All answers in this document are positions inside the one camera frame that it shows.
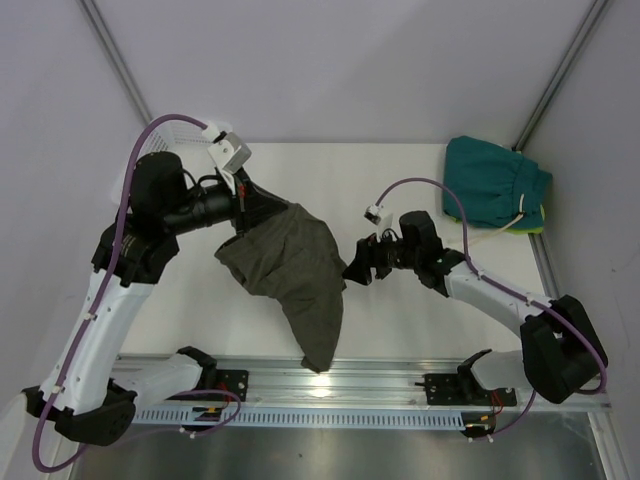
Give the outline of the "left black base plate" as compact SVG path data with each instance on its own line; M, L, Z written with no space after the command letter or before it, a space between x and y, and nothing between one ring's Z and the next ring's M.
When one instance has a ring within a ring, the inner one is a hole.
M248 370L218 369L213 384L214 389L230 391L245 401L249 387Z

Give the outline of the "aluminium mounting rail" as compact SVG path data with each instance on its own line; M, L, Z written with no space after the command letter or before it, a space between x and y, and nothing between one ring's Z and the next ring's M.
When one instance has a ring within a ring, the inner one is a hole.
M221 356L218 367L249 372L246 404L290 408L424 408L427 397L417 384L428 373L452 373L458 359L336 360L315 374L297 359Z

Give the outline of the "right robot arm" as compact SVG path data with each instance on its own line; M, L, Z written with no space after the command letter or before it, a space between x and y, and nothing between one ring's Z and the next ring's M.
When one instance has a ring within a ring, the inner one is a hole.
M606 353L579 300L534 294L474 266L467 253L444 247L425 211L403 214L398 232L377 206L365 217L377 230L357 241L344 279L367 286L394 269L410 270L424 287L476 308L519 339L517 350L483 350L459 365L456 389L464 401L479 403L497 389L530 388L560 404L589 394L592 379L606 378Z

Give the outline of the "right aluminium corner post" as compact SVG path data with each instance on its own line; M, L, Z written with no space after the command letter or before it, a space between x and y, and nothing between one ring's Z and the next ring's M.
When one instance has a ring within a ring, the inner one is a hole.
M558 64L553 69L533 110L511 146L512 151L522 152L530 143L612 4L613 1L610 0L589 2L586 13L571 35Z

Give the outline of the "white plastic basket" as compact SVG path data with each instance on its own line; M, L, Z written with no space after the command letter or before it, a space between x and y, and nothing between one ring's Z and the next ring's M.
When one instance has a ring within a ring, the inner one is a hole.
M220 131L230 132L234 130L231 123L215 117L205 117L201 122L206 125L213 124ZM163 122L145 138L138 152L138 159L149 153L170 151L180 156L183 167L194 176L203 175L212 172L214 169L214 162L206 152L210 145L211 142L203 136L202 129L199 127L188 122L171 120ZM128 164L129 156L126 157L124 166L121 168L110 191L110 202L116 207L120 204Z

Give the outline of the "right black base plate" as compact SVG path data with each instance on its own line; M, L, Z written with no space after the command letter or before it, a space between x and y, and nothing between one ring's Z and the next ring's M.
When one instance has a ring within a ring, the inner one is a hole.
M517 405L514 390L486 390L470 376L457 373L427 373L415 383L431 406L506 406Z

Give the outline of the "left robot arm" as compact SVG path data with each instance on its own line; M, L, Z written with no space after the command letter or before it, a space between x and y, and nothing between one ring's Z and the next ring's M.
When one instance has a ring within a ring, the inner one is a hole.
M288 207L244 170L230 183L215 173L188 185L186 175L172 152L135 163L124 211L103 232L91 260L73 335L47 380L24 391L28 413L52 422L68 440L109 446L145 407L173 397L204 400L216 390L216 360L190 346L126 380L111 375L134 318L179 252L180 235L222 222L244 235Z

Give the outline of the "aluminium corner post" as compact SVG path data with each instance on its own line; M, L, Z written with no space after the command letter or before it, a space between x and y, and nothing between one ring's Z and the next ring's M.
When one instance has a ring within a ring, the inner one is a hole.
M78 0L76 4L95 36L134 114L141 123L150 123L152 120L151 110L140 90L138 82L131 73L127 61L119 48L116 38L98 2L94 0Z
M613 1L610 0L589 2L586 13L571 35L558 64L553 69L533 110L511 146L512 151L522 152L530 143L612 4Z

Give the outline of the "left aluminium corner post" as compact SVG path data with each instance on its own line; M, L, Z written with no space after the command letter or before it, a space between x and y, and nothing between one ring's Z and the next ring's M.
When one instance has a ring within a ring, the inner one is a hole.
M119 48L116 38L98 2L94 0L78 0L76 4L95 36L134 114L141 123L150 123L152 120L151 110L140 90L138 82L131 73L127 61Z

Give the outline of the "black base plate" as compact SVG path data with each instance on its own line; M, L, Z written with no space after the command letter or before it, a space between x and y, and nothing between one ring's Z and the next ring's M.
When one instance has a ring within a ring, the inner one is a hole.
M506 406L517 405L514 390L486 390L470 376L457 373L427 373L415 383L431 406Z
M248 370L218 369L213 384L214 389L230 391L245 401L249 387Z

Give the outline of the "olive green shorts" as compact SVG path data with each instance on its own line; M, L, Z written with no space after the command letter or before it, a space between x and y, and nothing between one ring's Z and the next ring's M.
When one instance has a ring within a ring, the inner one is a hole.
M303 353L302 367L330 369L342 328L346 264L324 221L290 204L226 241L215 258L249 294L279 303Z

